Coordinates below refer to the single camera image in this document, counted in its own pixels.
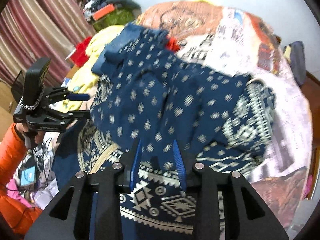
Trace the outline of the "person left hand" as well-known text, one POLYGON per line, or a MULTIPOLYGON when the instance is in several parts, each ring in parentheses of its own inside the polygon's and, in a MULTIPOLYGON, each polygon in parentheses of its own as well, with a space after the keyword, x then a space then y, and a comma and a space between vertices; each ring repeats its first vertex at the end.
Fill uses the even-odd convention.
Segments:
POLYGON ((27 124, 16 124, 15 128, 18 131, 18 133, 20 133, 24 137, 33 138, 37 144, 43 142, 45 132, 34 130, 30 131, 27 124))

